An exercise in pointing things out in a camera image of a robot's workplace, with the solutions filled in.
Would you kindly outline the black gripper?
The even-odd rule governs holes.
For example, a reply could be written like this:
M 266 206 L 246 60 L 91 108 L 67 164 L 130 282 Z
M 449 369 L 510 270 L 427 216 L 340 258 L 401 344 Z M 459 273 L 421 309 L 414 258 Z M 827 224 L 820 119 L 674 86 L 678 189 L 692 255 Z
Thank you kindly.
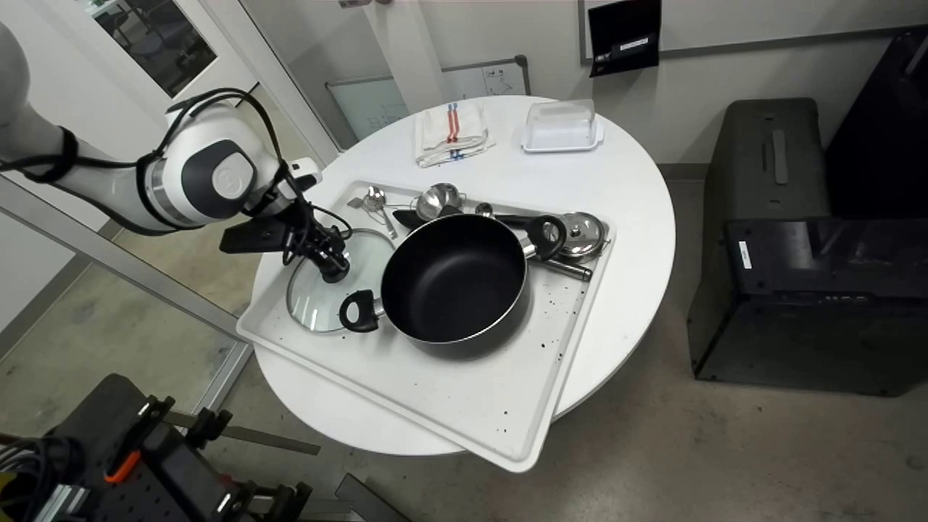
M 318 221 L 318 206 L 294 202 L 285 212 L 285 226 L 285 264 L 307 258 L 317 264 L 327 284 L 343 282 L 349 276 L 350 260 L 346 255 L 346 242 L 350 238 L 350 226 L 346 221 L 340 221 L 337 226 L 326 226 Z

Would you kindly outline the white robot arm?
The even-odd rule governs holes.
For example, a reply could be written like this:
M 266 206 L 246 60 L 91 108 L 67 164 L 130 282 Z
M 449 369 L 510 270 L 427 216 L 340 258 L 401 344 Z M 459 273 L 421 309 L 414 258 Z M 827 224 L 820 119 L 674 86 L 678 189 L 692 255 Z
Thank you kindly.
M 192 231 L 246 215 L 224 251 L 307 258 L 327 284 L 350 270 L 350 226 L 326 226 L 305 192 L 317 173 L 286 158 L 266 108 L 241 86 L 212 86 L 167 108 L 167 128 L 136 158 L 105 158 L 28 100 L 28 57 L 0 29 L 0 161 L 72 193 L 140 234 Z

